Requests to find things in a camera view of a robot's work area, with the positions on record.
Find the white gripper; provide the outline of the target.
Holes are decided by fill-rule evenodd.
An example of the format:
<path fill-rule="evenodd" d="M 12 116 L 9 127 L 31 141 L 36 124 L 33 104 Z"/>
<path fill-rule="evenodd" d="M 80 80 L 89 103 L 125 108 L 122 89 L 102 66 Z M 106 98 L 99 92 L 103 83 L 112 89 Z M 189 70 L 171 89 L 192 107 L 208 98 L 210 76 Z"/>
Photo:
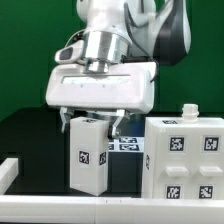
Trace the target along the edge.
<path fill-rule="evenodd" d="M 84 42 L 78 41 L 56 52 L 58 65 L 50 75 L 46 102 L 61 107 L 61 132 L 74 109 L 115 111 L 109 113 L 108 138 L 117 139 L 121 135 L 119 125 L 130 118 L 129 112 L 145 114 L 152 110 L 156 63 L 120 63 L 111 65 L 106 74 L 85 74 L 78 62 L 83 46 Z"/>

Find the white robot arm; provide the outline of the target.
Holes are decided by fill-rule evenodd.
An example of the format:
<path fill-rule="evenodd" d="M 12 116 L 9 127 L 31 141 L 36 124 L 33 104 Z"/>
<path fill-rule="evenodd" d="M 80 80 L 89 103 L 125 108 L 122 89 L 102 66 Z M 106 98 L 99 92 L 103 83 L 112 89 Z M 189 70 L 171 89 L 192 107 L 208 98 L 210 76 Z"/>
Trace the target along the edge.
<path fill-rule="evenodd" d="M 154 106 L 161 66 L 179 63 L 189 52 L 191 30 L 186 0 L 77 0 L 86 27 L 55 54 L 46 102 L 60 110 L 64 125 L 77 110 L 121 120 Z"/>

